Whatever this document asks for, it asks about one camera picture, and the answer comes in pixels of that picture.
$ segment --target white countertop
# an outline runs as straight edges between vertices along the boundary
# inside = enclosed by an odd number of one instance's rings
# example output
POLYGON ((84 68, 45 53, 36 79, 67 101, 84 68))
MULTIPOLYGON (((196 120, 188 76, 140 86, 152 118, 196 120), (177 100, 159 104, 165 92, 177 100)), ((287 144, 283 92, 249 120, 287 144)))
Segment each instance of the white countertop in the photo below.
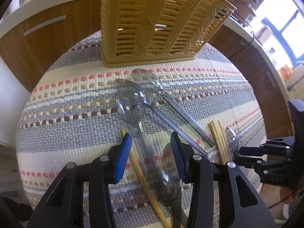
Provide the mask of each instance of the white countertop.
MULTIPOLYGON (((45 10, 50 7, 66 3, 73 0, 24 0, 19 3, 19 0, 16 1, 16 4, 12 3, 11 11, 8 15, 0 20, 0 38, 3 37, 7 32, 9 32, 12 28, 17 26, 22 21, 28 19, 29 17, 45 10)), ((233 19, 228 18, 228 20, 224 23, 224 25, 238 35, 243 37, 246 41, 251 42, 252 35, 250 35, 243 27, 241 27, 237 22, 233 19)), ((255 47, 259 53, 262 55, 266 63, 268 64, 269 69, 275 77, 274 85, 278 85, 281 89, 282 95, 286 100, 286 104, 288 101, 288 94, 286 90, 286 86, 281 79, 276 64, 273 62, 270 55, 264 50, 264 48, 254 40, 252 42, 253 47, 255 47)))

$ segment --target cabinet door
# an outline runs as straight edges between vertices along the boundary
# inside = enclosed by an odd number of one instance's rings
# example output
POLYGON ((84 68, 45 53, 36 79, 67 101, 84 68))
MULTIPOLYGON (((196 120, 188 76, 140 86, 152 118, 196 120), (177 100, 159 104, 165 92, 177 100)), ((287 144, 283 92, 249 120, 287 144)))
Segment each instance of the cabinet door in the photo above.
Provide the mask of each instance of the cabinet door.
POLYGON ((101 0, 60 4, 28 18, 0 39, 2 58, 29 92, 63 53, 101 29, 100 6, 101 0))
MULTIPOLYGON (((241 36, 222 26, 209 43, 227 58, 247 45, 241 36)), ((253 46, 248 46, 230 61, 248 80, 259 103, 265 122, 267 138, 290 136, 291 120, 287 103, 267 63, 253 46)))

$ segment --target tablecloth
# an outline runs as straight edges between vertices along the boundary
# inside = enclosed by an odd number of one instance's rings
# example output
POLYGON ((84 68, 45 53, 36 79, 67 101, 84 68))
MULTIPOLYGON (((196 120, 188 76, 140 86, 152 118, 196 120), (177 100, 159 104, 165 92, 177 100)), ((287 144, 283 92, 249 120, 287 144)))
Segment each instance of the tablecloth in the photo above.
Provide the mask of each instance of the tablecloth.
MULTIPOLYGON (((263 117, 253 89, 239 70, 218 50, 206 44, 191 61, 106 68, 100 57, 100 32, 80 41, 63 54, 45 73, 32 92, 16 129, 16 150, 21 181, 33 208, 67 162, 90 163, 107 153, 122 140, 121 128, 134 138, 134 129, 124 122, 115 105, 116 78, 129 78, 135 68, 153 71, 165 90, 211 133, 208 123, 218 119, 232 127, 239 146, 257 146, 266 137, 263 117)), ((216 148, 210 148, 167 103, 148 94, 154 104, 219 163, 216 148)), ((143 129, 153 145, 162 168, 171 168, 168 143, 172 130, 151 110, 143 119, 143 129)), ((142 161, 136 140, 138 160, 142 161)), ((245 171, 254 186, 259 178, 253 170, 245 171)), ((127 162, 123 179, 110 185, 112 207, 117 227, 162 227, 136 173, 127 162)), ((182 208, 188 211, 192 186, 182 184, 182 208)), ((166 217, 170 208, 159 203, 166 217)), ((89 226, 88 185, 85 184, 83 213, 89 226)), ((214 225, 219 214, 215 195, 214 225)))

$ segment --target person's hand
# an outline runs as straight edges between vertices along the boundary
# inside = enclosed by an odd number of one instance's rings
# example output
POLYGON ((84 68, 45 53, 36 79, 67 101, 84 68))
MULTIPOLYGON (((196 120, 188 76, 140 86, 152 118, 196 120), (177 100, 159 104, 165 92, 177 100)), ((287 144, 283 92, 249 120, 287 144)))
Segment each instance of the person's hand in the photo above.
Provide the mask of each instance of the person's hand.
MULTIPOLYGON (((287 196, 292 194, 292 190, 288 187, 281 187, 280 189, 280 200, 285 199, 287 196)), ((293 202, 292 196, 288 197, 286 200, 283 201, 285 204, 291 204, 293 202)))

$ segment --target silver bolt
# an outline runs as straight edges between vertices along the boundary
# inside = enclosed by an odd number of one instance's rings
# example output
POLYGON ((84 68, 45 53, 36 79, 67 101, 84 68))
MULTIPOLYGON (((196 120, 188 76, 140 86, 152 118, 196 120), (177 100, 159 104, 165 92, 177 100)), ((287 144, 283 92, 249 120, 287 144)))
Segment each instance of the silver bolt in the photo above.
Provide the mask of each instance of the silver bolt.
POLYGON ((99 159, 100 159, 100 161, 107 161, 109 159, 109 156, 104 154, 104 155, 101 155, 99 159))
POLYGON ((202 156, 201 155, 199 155, 199 154, 195 154, 195 155, 193 155, 193 159, 195 159, 195 160, 201 160, 202 159, 202 156))
POLYGON ((228 166, 229 168, 235 168, 235 167, 236 167, 236 164, 235 164, 234 162, 229 161, 229 162, 227 163, 227 166, 228 166))
POLYGON ((75 164, 73 162, 67 163, 66 167, 68 169, 72 169, 75 166, 75 164))

